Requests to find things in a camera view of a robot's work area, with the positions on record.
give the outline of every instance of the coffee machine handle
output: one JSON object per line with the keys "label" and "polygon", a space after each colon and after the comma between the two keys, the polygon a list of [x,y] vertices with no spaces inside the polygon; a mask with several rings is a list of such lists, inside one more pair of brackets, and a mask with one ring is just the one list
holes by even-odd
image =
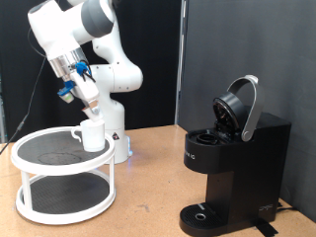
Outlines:
{"label": "coffee machine handle", "polygon": [[249,141],[254,134],[257,122],[260,118],[261,112],[265,104],[265,90],[258,84],[259,80],[253,75],[246,75],[245,77],[238,78],[228,88],[228,92],[236,95],[240,88],[245,84],[251,83],[255,90],[255,98],[253,106],[248,115],[246,124],[242,131],[241,137],[243,141]]}

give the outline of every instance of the coffee machine lid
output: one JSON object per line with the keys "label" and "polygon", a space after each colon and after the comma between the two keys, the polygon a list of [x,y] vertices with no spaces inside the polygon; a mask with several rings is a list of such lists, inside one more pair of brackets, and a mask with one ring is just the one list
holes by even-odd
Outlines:
{"label": "coffee machine lid", "polygon": [[[240,88],[247,83],[251,83],[255,91],[254,102],[249,114],[247,114],[242,102],[235,96]],[[217,117],[217,122],[222,127],[225,127],[229,131],[242,130],[241,139],[249,141],[253,137],[264,103],[265,91],[259,85],[258,78],[246,75],[235,80],[225,94],[214,99],[213,109]]]}

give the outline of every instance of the coffee machine label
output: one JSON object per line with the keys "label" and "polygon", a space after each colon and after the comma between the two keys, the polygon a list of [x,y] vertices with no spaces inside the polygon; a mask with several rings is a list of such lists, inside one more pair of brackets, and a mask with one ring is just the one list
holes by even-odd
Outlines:
{"label": "coffee machine label", "polygon": [[273,204],[265,205],[265,206],[260,206],[259,210],[269,210],[269,208],[274,207]]}
{"label": "coffee machine label", "polygon": [[190,154],[188,151],[185,150],[185,155],[188,156],[191,159],[196,159],[196,156],[194,154]]}

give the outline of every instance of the metal pole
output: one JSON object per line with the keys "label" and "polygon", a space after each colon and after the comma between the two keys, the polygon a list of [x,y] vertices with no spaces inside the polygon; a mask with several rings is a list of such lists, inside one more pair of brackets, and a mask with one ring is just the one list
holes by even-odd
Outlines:
{"label": "metal pole", "polygon": [[179,96],[181,92],[181,77],[182,77],[182,65],[184,55],[184,20],[186,18],[186,5],[187,1],[182,1],[181,6],[181,25],[180,25],[180,48],[179,48],[179,65],[178,65],[178,80],[177,80],[177,98],[176,98],[176,112],[175,112],[175,124],[178,124],[179,119]]}

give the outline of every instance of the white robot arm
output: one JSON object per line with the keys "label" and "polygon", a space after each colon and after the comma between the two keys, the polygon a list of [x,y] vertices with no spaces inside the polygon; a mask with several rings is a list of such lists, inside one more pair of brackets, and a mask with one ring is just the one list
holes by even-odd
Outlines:
{"label": "white robot arm", "polygon": [[[78,6],[85,0],[68,0],[73,6]],[[129,149],[129,137],[124,132],[124,107],[112,100],[110,93],[130,92],[140,88],[143,75],[139,67],[134,65],[125,55],[119,39],[119,23],[113,6],[109,0],[109,8],[113,16],[112,31],[103,37],[92,39],[96,54],[109,64],[91,65],[97,87],[100,92],[99,105],[104,114],[106,133],[112,136],[116,143],[116,163],[125,161],[132,153]]]}
{"label": "white robot arm", "polygon": [[58,95],[70,103],[73,94],[84,102],[83,112],[91,120],[101,119],[99,90],[92,79],[78,73],[76,66],[87,63],[80,44],[112,31],[114,16],[108,0],[88,0],[65,12],[48,0],[31,9],[28,17],[53,71],[65,83]]}
{"label": "white robot arm", "polygon": [[[113,0],[67,1],[74,7],[65,12],[53,0],[33,8],[29,13],[31,27],[56,76],[65,84],[75,82],[71,93],[87,106],[83,110],[86,115],[105,121],[106,133],[116,143],[116,163],[123,162],[131,155],[129,137],[124,133],[124,107],[112,100],[110,93],[137,90],[142,72],[122,50]],[[96,83],[90,78],[84,81],[74,69],[76,63],[87,61],[79,44],[90,40],[94,51],[109,63],[91,65]]]}

